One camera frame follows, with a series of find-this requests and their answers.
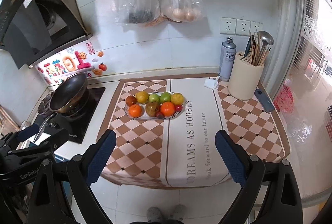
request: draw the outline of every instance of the spray can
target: spray can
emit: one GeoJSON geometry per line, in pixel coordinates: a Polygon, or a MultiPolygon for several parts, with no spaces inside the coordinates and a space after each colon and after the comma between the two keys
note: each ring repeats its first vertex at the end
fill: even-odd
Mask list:
{"type": "Polygon", "coordinates": [[[229,81],[236,54],[236,45],[231,37],[221,44],[219,76],[222,81],[229,81]]]}

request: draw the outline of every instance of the countertop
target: countertop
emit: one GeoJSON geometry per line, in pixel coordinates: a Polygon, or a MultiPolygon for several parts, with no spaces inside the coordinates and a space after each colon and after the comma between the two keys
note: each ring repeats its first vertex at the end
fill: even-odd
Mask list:
{"type": "Polygon", "coordinates": [[[117,145],[102,176],[117,184],[155,188],[203,187],[229,178],[214,145],[225,129],[248,154],[278,162],[289,154],[288,139],[278,114],[266,113],[257,98],[233,98],[227,82],[211,90],[204,81],[212,74],[158,76],[121,80],[109,105],[99,138],[113,129],[117,145]],[[139,91],[178,92],[183,112],[169,120],[135,120],[125,113],[125,99],[139,91]]]}
{"type": "MultiPolygon", "coordinates": [[[[105,87],[105,91],[102,95],[102,98],[100,99],[97,108],[95,110],[95,113],[93,114],[93,117],[90,121],[90,124],[88,126],[87,132],[84,136],[83,142],[81,144],[73,143],[73,142],[66,142],[64,145],[62,145],[59,149],[54,151],[55,154],[62,158],[71,159],[76,154],[84,154],[84,152],[88,149],[88,147],[91,144],[96,143],[98,131],[100,129],[100,126],[102,124],[102,121],[104,120],[105,113],[107,111],[107,108],[110,104],[111,98],[115,92],[115,89],[117,88],[119,84],[119,81],[114,82],[106,82],[106,83],[98,83],[93,85],[88,85],[88,88],[98,88],[98,87],[105,87]]],[[[40,98],[40,100],[37,103],[37,107],[41,100],[44,98],[44,95],[40,98]]],[[[34,112],[32,122],[35,120],[37,116],[37,111],[34,112]]],[[[37,140],[36,144],[39,145],[42,141],[47,139],[49,137],[48,134],[43,133],[41,137],[37,140]]],[[[29,138],[29,141],[32,142],[34,140],[34,136],[29,138]]]]}

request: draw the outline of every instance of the orange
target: orange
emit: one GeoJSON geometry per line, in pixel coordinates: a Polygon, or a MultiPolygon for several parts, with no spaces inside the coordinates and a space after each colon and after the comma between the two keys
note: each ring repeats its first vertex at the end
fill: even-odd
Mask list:
{"type": "Polygon", "coordinates": [[[172,116],[175,113],[175,107],[172,102],[165,102],[160,106],[160,111],[165,117],[172,116]]]}
{"type": "Polygon", "coordinates": [[[138,104],[129,107],[128,113],[131,117],[140,117],[142,115],[142,108],[138,104]]]}

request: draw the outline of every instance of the yellow lemon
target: yellow lemon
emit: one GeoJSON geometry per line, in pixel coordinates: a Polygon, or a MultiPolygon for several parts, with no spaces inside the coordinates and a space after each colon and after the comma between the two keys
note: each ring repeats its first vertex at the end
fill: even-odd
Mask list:
{"type": "Polygon", "coordinates": [[[180,93],[174,93],[174,94],[172,94],[172,96],[171,96],[171,102],[174,105],[182,105],[183,102],[184,102],[183,95],[180,94],[180,93]]]}
{"type": "Polygon", "coordinates": [[[145,91],[138,92],[135,95],[137,102],[141,104],[147,103],[147,100],[149,99],[149,94],[145,91]]]}

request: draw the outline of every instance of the electrical outlet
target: electrical outlet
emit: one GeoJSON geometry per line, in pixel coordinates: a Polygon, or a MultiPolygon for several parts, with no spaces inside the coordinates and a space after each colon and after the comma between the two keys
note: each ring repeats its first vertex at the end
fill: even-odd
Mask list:
{"type": "Polygon", "coordinates": [[[262,31],[263,30],[263,24],[256,21],[251,21],[250,25],[250,32],[253,34],[254,32],[262,31]]]}
{"type": "Polygon", "coordinates": [[[236,19],[220,18],[220,33],[235,34],[236,19]]]}
{"type": "Polygon", "coordinates": [[[243,20],[243,19],[236,20],[236,29],[235,29],[236,35],[249,35],[249,30],[250,30],[249,20],[243,20]]]}

